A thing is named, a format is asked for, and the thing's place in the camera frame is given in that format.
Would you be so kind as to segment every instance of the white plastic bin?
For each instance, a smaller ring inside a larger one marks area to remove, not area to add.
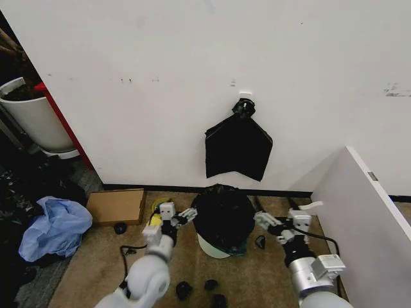
[[[73,142],[45,97],[28,101],[3,99],[5,95],[24,84],[24,79],[20,77],[2,85],[0,87],[2,106],[46,154],[75,150]]]

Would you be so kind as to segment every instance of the black bag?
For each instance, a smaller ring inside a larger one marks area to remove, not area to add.
[[[215,184],[206,187],[191,207],[198,212],[195,229],[206,242],[230,255],[245,254],[256,211],[244,192]]]
[[[272,149],[272,139],[251,116],[256,109],[240,99],[234,114],[205,133],[207,177],[229,171],[261,181]]]

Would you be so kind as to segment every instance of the carpet floor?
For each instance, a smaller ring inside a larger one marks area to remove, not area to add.
[[[150,216],[149,205],[163,196],[172,198],[177,210],[183,210],[191,205],[196,194],[147,192],[144,222]],[[260,200],[269,213],[286,216],[289,209],[286,198],[260,197]],[[310,202],[309,199],[295,201],[299,205]],[[49,307],[94,307],[105,295],[113,292],[124,275],[119,247],[123,244],[144,244],[142,229],[142,225],[132,226],[125,234],[116,235],[112,227],[91,228],[71,259]],[[316,218],[311,231],[322,233]],[[254,240],[261,234],[264,231],[259,227],[251,233],[246,256],[217,260],[201,250],[193,224],[182,227],[170,263],[170,288],[154,307],[210,307],[212,296],[216,293],[226,296],[229,307],[298,307],[290,274],[283,263],[281,245],[273,236],[267,235],[266,249],[259,249]],[[312,239],[310,246],[317,254],[328,253],[328,247],[322,240]],[[128,265],[143,254],[141,250],[129,255]],[[219,286],[214,292],[204,290],[207,279],[218,281]],[[180,302],[175,287],[182,280],[193,286],[193,292]]]

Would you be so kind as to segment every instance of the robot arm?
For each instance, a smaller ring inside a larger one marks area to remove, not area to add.
[[[283,246],[286,254],[284,261],[292,273],[300,308],[353,308],[331,292],[334,279],[345,270],[340,256],[317,257],[308,247],[308,237],[298,231],[308,231],[310,215],[303,210],[290,209],[288,217],[275,218],[262,210],[255,214],[254,220],[268,233],[275,235]]]
[[[174,203],[167,202],[160,205],[160,215],[161,226],[147,225],[143,230],[146,255],[133,263],[125,281],[96,308],[150,308],[166,294],[170,285],[168,263],[177,242],[177,230],[192,221],[197,210],[189,208],[176,214]]]

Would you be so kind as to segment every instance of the blue plastic bag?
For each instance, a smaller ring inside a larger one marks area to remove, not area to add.
[[[77,202],[44,197],[37,201],[44,215],[34,219],[25,231],[19,254],[34,262],[47,253],[64,257],[73,255],[79,247],[82,234],[91,227],[89,211]]]

